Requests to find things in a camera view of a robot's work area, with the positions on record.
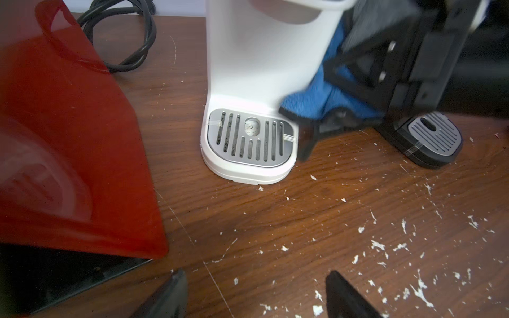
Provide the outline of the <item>grey blue microfiber cloth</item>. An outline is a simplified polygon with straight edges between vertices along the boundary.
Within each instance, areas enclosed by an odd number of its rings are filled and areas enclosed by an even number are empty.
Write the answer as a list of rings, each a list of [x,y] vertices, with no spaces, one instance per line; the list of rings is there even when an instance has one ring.
[[[358,1],[343,14],[323,59],[330,60],[339,52],[347,52],[377,32],[416,17],[421,11],[416,1]],[[279,112],[309,135],[300,137],[299,161],[309,159],[319,140],[378,125],[385,116],[384,111],[326,81],[323,66],[306,89],[283,99]]]

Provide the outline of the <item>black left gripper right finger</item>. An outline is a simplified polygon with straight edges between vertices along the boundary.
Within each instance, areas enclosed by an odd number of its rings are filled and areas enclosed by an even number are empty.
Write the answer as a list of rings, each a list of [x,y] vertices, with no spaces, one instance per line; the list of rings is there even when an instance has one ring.
[[[383,318],[336,270],[326,277],[326,299],[328,318]]]

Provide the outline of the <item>red coffee machine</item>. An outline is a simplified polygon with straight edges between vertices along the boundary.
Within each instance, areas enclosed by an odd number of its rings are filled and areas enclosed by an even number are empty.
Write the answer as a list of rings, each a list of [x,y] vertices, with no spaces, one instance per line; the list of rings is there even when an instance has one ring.
[[[168,252],[136,113],[63,1],[1,2],[1,316]]]

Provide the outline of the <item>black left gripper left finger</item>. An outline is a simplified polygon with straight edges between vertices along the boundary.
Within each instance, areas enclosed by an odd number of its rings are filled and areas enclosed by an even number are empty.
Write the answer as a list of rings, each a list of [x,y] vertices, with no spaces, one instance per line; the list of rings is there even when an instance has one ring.
[[[188,280],[184,270],[175,272],[131,315],[132,318],[183,318],[188,304]]]

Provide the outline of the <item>black coffee machine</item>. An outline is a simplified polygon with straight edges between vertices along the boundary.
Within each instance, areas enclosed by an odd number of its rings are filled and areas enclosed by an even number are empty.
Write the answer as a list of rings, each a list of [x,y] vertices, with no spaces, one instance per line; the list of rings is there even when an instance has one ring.
[[[433,11],[443,24],[456,1]],[[508,117],[508,2],[488,1],[483,16],[472,25],[437,109],[415,115],[390,115],[376,130],[415,164],[438,169],[461,151],[460,130],[449,113],[477,117]]]

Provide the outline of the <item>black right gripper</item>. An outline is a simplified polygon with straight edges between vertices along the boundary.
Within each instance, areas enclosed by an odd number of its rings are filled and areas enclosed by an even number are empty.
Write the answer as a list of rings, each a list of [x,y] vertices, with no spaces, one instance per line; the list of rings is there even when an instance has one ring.
[[[456,1],[443,24],[433,11],[407,17],[326,60],[324,79],[390,115],[437,109],[466,39],[488,1]]]

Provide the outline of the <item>white coffee machine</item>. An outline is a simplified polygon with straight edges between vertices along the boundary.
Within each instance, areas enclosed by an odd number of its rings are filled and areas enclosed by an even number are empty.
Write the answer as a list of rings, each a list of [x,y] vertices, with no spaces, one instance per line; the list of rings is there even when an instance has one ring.
[[[299,128],[279,113],[305,89],[353,1],[208,1],[208,97],[200,134],[205,164],[243,184],[283,180]]]

